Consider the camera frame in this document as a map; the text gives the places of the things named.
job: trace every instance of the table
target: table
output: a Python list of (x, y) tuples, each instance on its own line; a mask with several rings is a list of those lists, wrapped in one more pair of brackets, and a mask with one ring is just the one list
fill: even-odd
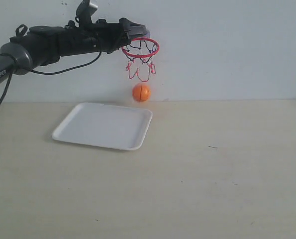
[(0, 238), (296, 239), (296, 100), (143, 104), (134, 152), (53, 141), (74, 105), (2, 105)]

